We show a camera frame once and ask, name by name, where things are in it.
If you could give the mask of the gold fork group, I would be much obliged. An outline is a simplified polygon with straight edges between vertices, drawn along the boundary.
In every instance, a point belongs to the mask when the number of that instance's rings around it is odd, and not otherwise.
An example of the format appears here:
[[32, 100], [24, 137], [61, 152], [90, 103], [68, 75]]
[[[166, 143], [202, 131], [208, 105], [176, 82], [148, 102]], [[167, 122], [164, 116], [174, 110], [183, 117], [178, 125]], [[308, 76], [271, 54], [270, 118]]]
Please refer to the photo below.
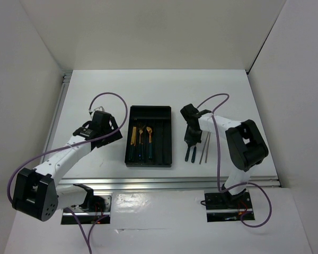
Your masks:
[[193, 148], [193, 153], [192, 153], [192, 158], [191, 158], [191, 162], [192, 162], [192, 163], [195, 163], [196, 153], [197, 153], [197, 147], [194, 146], [194, 148]]
[[191, 147], [187, 147], [187, 151], [186, 151], [185, 158], [184, 158], [185, 162], [187, 162], [189, 160], [190, 150], [191, 150]]

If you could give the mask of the gold knife green handle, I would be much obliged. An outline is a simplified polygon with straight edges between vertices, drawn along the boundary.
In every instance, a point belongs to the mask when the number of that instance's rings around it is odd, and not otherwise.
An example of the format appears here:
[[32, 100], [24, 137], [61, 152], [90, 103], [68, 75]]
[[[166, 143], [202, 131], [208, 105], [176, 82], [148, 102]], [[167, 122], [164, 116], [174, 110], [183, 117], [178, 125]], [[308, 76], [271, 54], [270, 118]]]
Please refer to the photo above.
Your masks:
[[134, 126], [132, 128], [132, 135], [131, 135], [131, 141], [130, 141], [129, 161], [134, 160], [135, 146], [136, 146], [136, 134], [137, 134], [137, 127]]

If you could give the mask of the gold fork green handle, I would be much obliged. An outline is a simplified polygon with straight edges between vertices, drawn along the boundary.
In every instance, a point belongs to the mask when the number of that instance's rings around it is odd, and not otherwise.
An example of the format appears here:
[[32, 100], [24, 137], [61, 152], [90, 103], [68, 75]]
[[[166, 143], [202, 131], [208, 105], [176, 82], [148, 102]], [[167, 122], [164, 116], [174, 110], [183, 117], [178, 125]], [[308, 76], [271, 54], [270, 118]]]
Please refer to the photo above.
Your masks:
[[153, 143], [148, 143], [148, 159], [153, 160]]

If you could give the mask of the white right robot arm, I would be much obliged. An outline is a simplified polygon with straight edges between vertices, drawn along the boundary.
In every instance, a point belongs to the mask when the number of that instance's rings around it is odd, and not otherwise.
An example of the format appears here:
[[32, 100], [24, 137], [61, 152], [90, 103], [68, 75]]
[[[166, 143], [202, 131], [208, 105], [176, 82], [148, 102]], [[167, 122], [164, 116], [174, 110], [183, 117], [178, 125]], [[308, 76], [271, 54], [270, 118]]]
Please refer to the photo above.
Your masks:
[[187, 123], [184, 141], [188, 149], [185, 160], [189, 158], [190, 148], [201, 142], [203, 132], [216, 135], [217, 151], [220, 151], [220, 136], [227, 142], [233, 167], [226, 182], [219, 186], [220, 200], [224, 206], [233, 207], [246, 190], [251, 168], [262, 163], [269, 154], [257, 125], [252, 120], [230, 120], [208, 110], [181, 114]]

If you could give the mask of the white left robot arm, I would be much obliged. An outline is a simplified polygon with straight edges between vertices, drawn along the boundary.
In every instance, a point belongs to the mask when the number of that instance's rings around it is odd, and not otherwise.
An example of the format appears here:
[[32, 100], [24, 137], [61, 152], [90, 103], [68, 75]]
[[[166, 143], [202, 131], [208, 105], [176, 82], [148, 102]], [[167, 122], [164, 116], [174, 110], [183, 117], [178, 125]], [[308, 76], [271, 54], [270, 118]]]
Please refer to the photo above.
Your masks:
[[33, 169], [19, 171], [12, 207], [40, 221], [47, 221], [56, 210], [72, 205], [89, 211], [98, 201], [92, 188], [83, 184], [62, 187], [59, 182], [95, 148], [121, 138], [115, 118], [110, 113], [95, 111], [91, 120], [73, 132], [64, 148]]

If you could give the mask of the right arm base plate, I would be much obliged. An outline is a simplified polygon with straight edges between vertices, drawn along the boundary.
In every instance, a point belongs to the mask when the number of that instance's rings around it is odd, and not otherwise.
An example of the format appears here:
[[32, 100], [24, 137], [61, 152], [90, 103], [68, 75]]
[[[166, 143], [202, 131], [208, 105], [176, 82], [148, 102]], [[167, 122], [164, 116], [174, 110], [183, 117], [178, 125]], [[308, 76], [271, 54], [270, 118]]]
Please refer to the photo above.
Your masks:
[[232, 222], [243, 220], [254, 221], [254, 211], [249, 192], [245, 192], [238, 199], [226, 202], [220, 193], [205, 193], [200, 202], [206, 208], [207, 222]]

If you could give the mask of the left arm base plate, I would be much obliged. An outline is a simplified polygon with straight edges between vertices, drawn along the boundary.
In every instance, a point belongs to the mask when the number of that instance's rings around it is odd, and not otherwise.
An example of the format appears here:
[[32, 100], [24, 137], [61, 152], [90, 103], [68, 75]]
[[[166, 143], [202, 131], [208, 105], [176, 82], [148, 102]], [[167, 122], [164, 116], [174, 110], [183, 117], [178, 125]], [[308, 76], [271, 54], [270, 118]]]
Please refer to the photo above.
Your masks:
[[74, 195], [59, 199], [58, 208], [62, 210], [61, 225], [77, 224], [72, 213], [77, 216], [83, 225], [91, 225], [98, 219], [101, 219], [98, 224], [110, 223], [112, 203], [112, 195], [110, 193], [94, 195], [87, 207], [83, 207], [83, 202], [83, 199], [74, 197]]

